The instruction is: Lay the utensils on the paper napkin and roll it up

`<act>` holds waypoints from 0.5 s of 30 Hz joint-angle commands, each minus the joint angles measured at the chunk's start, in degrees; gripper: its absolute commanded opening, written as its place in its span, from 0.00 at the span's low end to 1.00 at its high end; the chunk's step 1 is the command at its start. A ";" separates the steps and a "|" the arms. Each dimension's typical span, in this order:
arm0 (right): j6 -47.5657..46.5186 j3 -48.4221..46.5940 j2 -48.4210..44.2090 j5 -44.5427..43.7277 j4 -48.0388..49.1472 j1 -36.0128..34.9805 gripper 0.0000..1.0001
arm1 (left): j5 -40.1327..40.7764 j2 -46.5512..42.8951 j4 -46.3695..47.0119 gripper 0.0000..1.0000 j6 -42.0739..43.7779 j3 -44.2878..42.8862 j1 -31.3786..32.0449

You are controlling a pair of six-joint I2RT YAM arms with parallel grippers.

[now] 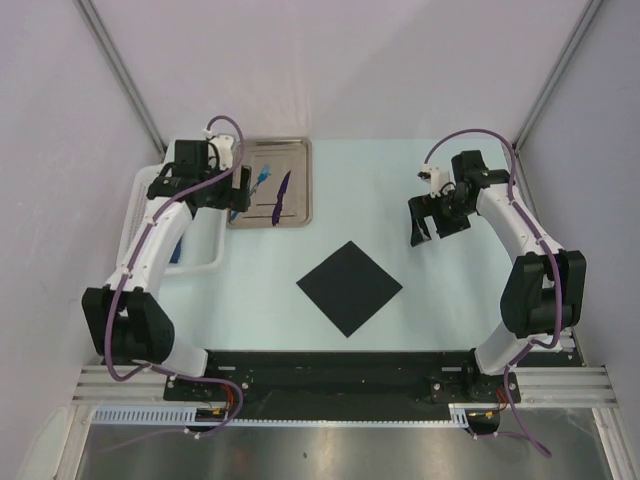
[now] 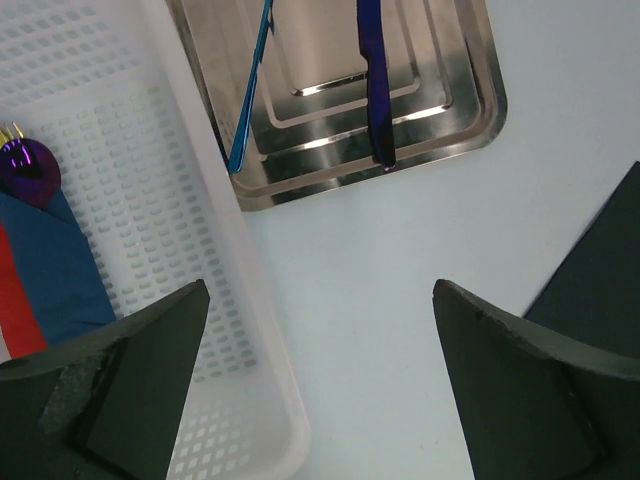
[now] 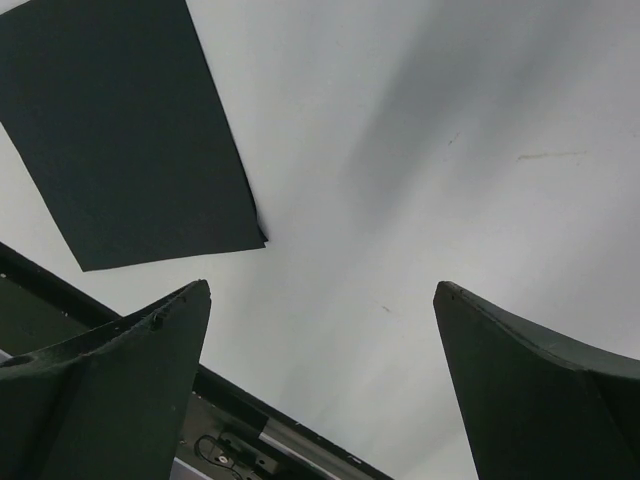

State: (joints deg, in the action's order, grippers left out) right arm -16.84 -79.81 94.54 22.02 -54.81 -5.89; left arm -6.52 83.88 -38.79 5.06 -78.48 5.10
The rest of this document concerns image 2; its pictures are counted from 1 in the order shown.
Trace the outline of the black paper napkin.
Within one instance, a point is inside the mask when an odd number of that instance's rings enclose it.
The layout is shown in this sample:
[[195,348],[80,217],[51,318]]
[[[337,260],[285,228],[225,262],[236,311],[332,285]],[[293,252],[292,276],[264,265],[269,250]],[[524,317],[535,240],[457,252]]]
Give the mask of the black paper napkin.
[[634,163],[525,318],[575,340],[639,356],[639,164]]

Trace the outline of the blue metal fork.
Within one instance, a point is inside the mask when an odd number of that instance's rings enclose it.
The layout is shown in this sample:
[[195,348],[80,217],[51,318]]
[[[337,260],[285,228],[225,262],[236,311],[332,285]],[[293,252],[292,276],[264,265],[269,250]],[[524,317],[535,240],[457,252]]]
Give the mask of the blue metal fork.
[[273,0],[265,0],[263,4],[247,87],[232,143],[231,153],[228,155],[228,159],[226,161],[226,168],[229,174],[236,174],[240,172],[244,165],[250,134],[252,109],[258,84],[259,67],[263,60],[268,32],[272,27],[273,3]]

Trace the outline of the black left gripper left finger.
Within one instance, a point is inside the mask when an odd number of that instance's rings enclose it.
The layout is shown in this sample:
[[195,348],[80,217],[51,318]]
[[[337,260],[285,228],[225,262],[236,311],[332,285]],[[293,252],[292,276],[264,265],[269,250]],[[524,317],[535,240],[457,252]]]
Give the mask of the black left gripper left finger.
[[163,479],[210,296],[201,280],[1,365],[4,479]]

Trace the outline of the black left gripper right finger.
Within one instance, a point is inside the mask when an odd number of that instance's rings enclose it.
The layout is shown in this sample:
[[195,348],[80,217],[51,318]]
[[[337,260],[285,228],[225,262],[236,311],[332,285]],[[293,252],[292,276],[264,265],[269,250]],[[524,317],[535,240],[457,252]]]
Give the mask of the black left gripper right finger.
[[439,279],[440,345],[477,479],[636,479],[639,353],[580,341]]

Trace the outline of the purple blue metal knife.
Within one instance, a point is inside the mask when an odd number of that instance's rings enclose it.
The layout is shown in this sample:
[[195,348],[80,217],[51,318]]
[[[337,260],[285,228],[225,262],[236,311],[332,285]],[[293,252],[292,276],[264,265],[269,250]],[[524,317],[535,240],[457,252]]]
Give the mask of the purple blue metal knife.
[[367,123],[374,161],[385,170],[396,165],[390,85],[380,0],[357,0],[359,51],[367,64]]

